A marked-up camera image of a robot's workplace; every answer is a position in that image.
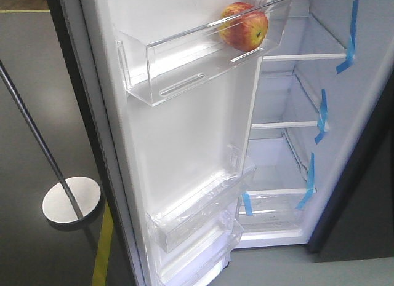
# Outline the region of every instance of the apple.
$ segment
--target apple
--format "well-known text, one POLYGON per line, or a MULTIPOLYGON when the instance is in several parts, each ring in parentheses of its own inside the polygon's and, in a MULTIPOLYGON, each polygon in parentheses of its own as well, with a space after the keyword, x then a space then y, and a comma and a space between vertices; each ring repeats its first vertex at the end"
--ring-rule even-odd
MULTIPOLYGON (((236 2, 227 6, 221 18, 238 14, 253 8, 253 5, 236 2)), ((225 22, 218 28, 219 36, 232 47, 248 52, 263 42, 268 30, 268 19, 262 11, 253 11, 239 18, 225 22)))

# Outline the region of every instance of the floor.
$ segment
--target floor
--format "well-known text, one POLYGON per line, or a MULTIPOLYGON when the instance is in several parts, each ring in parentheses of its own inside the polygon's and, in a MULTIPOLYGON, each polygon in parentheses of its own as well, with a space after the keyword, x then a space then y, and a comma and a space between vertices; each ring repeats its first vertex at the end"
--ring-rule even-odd
MULTIPOLYGON (((46 8, 0 3, 2 10, 46 8)), ((50 14, 0 13, 0 35, 1 60, 65 176, 100 182, 50 14)), ((108 271, 92 280, 104 205, 82 229, 45 219, 42 199, 58 180, 1 82, 0 182, 0 285, 133 285, 115 233, 108 271)), ((211 286, 394 285, 394 258, 314 263, 303 246, 291 246, 236 251, 232 259, 211 286)))
POLYGON ((0 0, 0 10, 46 10, 46 0, 0 0))
MULTIPOLYGON (((0 12, 1 61, 64 176, 100 183, 46 3, 11 1, 1 8, 43 10, 0 12)), ((83 226, 46 220, 42 200, 58 179, 2 82, 0 182, 0 285, 133 285, 115 233, 110 252, 98 251, 104 201, 83 226)))

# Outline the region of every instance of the blue packing tape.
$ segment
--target blue packing tape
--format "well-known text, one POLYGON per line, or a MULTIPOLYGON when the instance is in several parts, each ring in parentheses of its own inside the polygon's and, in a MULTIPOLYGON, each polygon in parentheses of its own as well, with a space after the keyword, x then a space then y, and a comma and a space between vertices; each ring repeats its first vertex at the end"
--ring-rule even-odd
POLYGON ((343 63, 337 66, 337 74, 345 71, 347 68, 352 66, 355 61, 356 53, 356 23, 357 23, 357 12, 358 12, 358 0, 353 1, 352 8, 352 20, 350 22, 350 37, 347 47, 346 59, 343 63))
POLYGON ((320 133, 315 137, 315 143, 318 144, 325 136, 326 121, 328 116, 326 89, 321 90, 321 104, 319 111, 318 128, 320 133))
POLYGON ((249 197, 249 194, 247 192, 243 193, 242 199, 244 201, 246 215, 253 216, 252 203, 251 203, 251 198, 249 197))
POLYGON ((307 180, 307 192, 304 195, 304 198, 298 203, 295 209, 303 209, 305 204, 309 201, 309 199, 313 195, 313 191, 315 190, 315 154, 311 153, 310 155, 310 164, 308 171, 308 180, 307 180))

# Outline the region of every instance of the refrigerator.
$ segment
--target refrigerator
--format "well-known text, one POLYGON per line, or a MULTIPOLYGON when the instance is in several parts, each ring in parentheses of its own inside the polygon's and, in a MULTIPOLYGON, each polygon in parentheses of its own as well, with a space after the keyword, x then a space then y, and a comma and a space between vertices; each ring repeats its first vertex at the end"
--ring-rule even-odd
POLYGON ((48 1, 137 285, 309 242, 392 73, 394 0, 48 1), (225 42, 253 12, 261 45, 225 42))

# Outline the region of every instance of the stand base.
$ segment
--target stand base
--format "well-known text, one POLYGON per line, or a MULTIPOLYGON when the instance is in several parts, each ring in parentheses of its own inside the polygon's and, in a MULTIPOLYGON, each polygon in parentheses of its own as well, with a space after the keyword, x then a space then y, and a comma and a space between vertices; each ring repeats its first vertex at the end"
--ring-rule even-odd
POLYGON ((83 218, 78 219, 63 186, 54 185, 45 195, 42 212, 45 217, 58 224, 75 223, 85 219, 97 206, 101 197, 99 184, 88 177, 71 177, 66 182, 74 194, 83 218))

